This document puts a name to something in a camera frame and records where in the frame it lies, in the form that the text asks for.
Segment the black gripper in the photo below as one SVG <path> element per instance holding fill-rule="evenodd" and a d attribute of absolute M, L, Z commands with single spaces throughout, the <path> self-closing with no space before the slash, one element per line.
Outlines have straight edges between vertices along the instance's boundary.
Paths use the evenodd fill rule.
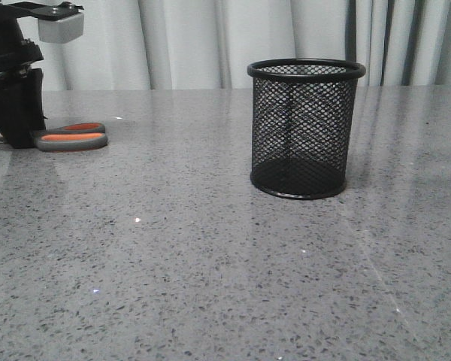
<path fill-rule="evenodd" d="M 6 73 L 33 62 L 43 55 L 37 44 L 24 38 L 19 19 L 57 21 L 83 13 L 83 6 L 69 1 L 57 5 L 36 2 L 0 1 L 0 134 L 14 148 L 32 148 L 34 131 L 46 129 L 42 107 L 43 71 L 28 68 L 25 74 Z"/>

